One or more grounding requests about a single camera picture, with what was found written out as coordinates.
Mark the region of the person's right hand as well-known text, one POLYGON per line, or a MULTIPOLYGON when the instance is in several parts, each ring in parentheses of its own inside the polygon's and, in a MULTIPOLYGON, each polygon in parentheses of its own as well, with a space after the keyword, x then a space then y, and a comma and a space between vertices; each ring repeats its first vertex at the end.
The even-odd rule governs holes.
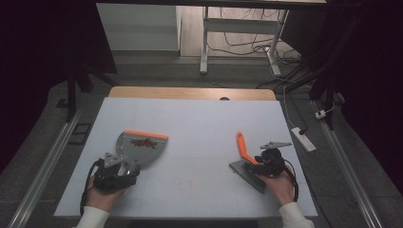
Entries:
POLYGON ((281 206, 294 202, 294 185, 285 171, 273 178, 263 175, 258 178, 274 193, 281 206))

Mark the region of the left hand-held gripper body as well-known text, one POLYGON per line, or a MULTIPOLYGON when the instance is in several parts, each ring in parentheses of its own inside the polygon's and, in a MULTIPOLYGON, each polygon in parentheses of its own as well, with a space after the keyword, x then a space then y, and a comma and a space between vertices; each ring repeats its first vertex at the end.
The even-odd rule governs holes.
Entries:
POLYGON ((125 155, 113 155, 105 153, 105 157, 100 159, 100 165, 95 172, 94 186, 102 191, 117 191, 126 189, 134 185, 137 181, 128 176, 128 173, 140 167, 125 155), (127 174, 118 175, 120 164, 126 164, 127 174))

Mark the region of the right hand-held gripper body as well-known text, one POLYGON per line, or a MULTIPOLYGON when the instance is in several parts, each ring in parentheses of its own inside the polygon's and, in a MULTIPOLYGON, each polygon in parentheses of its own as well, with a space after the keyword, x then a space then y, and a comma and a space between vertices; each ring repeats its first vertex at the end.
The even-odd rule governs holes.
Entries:
POLYGON ((289 145, 291 145, 290 142, 269 142, 260 147, 262 149, 260 156, 264 158, 265 164, 258 164, 257 166, 265 169, 264 175, 276 177, 285 171, 289 177, 293 177, 293 174, 285 165, 285 159, 281 156, 279 151, 280 147, 289 145))

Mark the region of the person's left hand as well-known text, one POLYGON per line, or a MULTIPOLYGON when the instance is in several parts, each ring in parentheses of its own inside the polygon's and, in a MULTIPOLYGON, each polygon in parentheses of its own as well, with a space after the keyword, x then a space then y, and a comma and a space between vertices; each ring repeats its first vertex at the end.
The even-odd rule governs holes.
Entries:
POLYGON ((86 192, 86 206, 94 207, 109 212, 119 196, 125 191, 120 189, 114 192, 105 192, 94 187, 94 177, 89 179, 86 192))

